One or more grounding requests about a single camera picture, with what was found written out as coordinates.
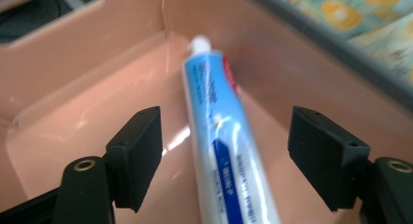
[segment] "toothpaste tube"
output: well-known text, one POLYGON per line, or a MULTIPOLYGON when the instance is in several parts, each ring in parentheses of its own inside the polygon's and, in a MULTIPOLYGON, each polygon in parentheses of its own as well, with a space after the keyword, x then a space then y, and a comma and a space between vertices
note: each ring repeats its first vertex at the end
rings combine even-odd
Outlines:
POLYGON ((280 223, 225 56, 194 38, 183 68, 204 224, 280 223))

